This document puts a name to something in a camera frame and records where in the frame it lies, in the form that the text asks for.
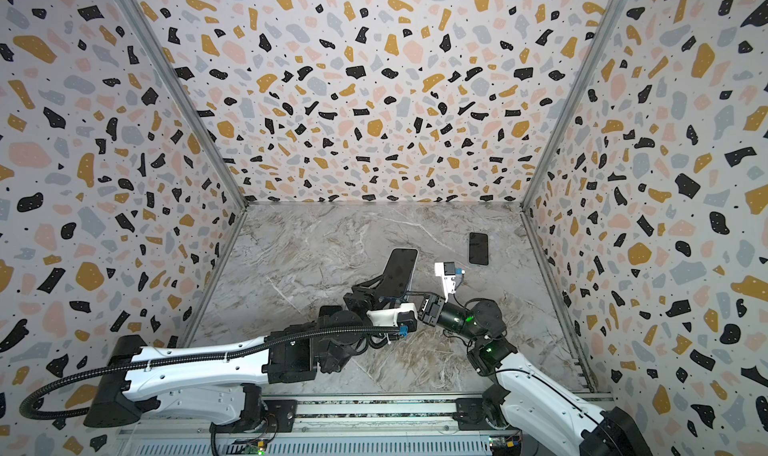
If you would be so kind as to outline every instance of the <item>terrazzo pattern wallpaper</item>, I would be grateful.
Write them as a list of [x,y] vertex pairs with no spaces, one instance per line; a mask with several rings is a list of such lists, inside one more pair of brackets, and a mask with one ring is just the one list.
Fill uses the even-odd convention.
[[531,215],[655,454],[768,454],[768,0],[629,0]]
[[1,1],[0,454],[112,454],[111,430],[19,404],[119,336],[174,346],[238,209],[113,0]]
[[608,0],[137,0],[248,200],[521,198]]

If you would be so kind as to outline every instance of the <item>black smartphone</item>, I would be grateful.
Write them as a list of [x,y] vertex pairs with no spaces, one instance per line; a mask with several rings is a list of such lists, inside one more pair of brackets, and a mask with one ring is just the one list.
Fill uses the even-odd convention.
[[488,235],[482,232],[469,233],[469,263],[488,265]]

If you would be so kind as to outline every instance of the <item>patterned wall panel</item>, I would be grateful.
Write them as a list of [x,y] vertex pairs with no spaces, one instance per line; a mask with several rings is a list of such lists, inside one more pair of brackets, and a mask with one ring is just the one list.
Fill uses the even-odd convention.
[[19,403],[105,365],[119,336],[174,345],[237,209],[113,0],[2,7],[0,453],[106,454],[112,432]]
[[768,0],[629,0],[531,214],[656,454],[768,454]]
[[249,200],[522,196],[608,0],[137,0]]

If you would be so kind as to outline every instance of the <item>smartphone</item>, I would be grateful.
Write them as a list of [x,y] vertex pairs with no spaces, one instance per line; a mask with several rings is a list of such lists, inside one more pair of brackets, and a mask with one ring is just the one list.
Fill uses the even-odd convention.
[[469,233],[469,263],[488,265],[488,235],[482,232]]

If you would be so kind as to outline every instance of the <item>back wall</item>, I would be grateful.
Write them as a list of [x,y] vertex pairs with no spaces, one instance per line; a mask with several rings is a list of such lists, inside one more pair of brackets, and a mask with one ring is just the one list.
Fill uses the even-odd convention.
[[249,200],[522,197],[608,0],[137,0]]

